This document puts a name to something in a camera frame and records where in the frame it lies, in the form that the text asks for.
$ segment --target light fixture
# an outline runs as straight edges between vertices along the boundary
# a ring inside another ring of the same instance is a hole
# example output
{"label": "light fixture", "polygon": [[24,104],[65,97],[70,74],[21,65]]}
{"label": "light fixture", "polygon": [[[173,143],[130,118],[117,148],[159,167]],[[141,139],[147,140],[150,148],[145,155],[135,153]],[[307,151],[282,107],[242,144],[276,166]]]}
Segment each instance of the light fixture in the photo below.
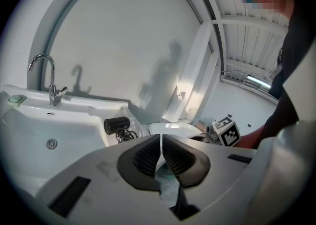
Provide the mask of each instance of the light fixture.
{"label": "light fixture", "polygon": [[271,88],[271,85],[269,85],[269,84],[267,84],[267,83],[265,83],[265,82],[263,82],[263,81],[261,81],[261,80],[259,80],[257,78],[254,78],[254,77],[249,76],[249,75],[247,76],[247,78],[252,80],[252,81],[254,81],[254,82],[256,82],[256,83],[259,83],[259,84],[261,84],[261,85],[263,85],[263,86],[265,86],[265,87],[267,87],[269,89]]}

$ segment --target black slot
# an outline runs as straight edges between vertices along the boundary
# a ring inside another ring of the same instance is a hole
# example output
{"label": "black slot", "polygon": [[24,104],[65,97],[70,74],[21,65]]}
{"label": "black slot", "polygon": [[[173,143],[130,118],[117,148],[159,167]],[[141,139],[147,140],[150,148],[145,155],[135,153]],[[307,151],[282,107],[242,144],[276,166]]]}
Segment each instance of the black slot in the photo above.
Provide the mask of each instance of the black slot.
{"label": "black slot", "polygon": [[235,161],[242,162],[242,163],[246,163],[246,164],[249,164],[251,162],[251,160],[252,160],[252,158],[250,158],[250,157],[239,156],[239,155],[236,155],[236,154],[231,154],[228,158],[232,159],[232,160],[235,160]]}
{"label": "black slot", "polygon": [[90,182],[90,179],[76,177],[50,204],[49,208],[66,218]]}

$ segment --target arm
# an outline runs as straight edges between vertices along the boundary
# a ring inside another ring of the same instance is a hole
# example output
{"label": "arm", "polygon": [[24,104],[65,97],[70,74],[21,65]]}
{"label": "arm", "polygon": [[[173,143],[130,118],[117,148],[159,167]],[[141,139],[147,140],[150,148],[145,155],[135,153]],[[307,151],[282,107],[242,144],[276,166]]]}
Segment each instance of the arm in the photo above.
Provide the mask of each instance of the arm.
{"label": "arm", "polygon": [[234,146],[238,148],[252,148],[255,142],[257,141],[259,135],[261,134],[265,125],[261,126],[257,130],[253,131],[250,134],[244,135],[241,137],[241,140]]}

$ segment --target chrome faucet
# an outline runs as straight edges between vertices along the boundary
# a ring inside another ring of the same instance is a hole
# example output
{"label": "chrome faucet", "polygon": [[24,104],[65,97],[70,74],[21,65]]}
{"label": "chrome faucet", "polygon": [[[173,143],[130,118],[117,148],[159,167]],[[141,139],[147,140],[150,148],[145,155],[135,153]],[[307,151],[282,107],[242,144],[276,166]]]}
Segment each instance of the chrome faucet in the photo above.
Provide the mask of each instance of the chrome faucet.
{"label": "chrome faucet", "polygon": [[50,106],[56,106],[59,104],[61,98],[65,95],[67,92],[68,88],[63,87],[63,89],[56,94],[56,85],[55,85],[55,62],[51,56],[48,54],[39,54],[35,56],[29,65],[28,70],[31,71],[34,64],[40,60],[40,59],[45,59],[48,60],[51,66],[51,71],[50,71],[50,86],[49,86],[49,104]]}

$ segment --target sink drain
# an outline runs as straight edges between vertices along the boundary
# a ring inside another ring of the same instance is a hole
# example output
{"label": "sink drain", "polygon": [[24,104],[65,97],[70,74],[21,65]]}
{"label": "sink drain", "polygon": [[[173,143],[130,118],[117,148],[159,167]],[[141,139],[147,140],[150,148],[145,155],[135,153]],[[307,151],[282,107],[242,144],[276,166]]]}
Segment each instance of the sink drain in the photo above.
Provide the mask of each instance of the sink drain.
{"label": "sink drain", "polygon": [[55,147],[57,147],[57,141],[55,139],[49,139],[46,143],[46,146],[49,149],[54,149]]}

